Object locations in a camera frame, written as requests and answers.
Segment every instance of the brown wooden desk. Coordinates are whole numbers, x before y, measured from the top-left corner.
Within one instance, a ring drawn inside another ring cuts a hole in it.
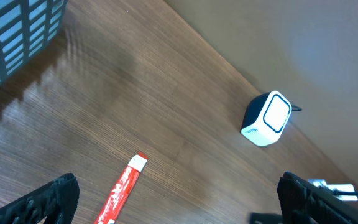
[[[348,182],[293,125],[240,135],[259,92],[162,0],[70,0],[57,38],[0,87],[0,207],[66,172],[93,223],[129,159],[146,165],[118,223],[245,223],[276,186]]]

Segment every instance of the gray basket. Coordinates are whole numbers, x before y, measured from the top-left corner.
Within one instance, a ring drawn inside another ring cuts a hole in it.
[[[0,84],[56,36],[67,0],[0,0]]]

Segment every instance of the cable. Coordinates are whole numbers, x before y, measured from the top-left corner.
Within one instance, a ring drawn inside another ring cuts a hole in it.
[[[299,106],[291,105],[291,107],[292,111],[302,111],[302,108],[300,108]]]
[[[343,192],[343,191],[333,190],[333,195],[358,196],[358,192]]]

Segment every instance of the red wrapper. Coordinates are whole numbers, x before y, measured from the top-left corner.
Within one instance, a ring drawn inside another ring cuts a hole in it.
[[[129,161],[94,224],[113,224],[117,220],[119,212],[148,159],[145,154],[140,152]]]

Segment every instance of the white device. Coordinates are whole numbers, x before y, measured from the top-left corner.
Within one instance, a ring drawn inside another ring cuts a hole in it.
[[[246,111],[241,134],[257,146],[275,143],[291,115],[291,103],[278,91],[253,99]]]

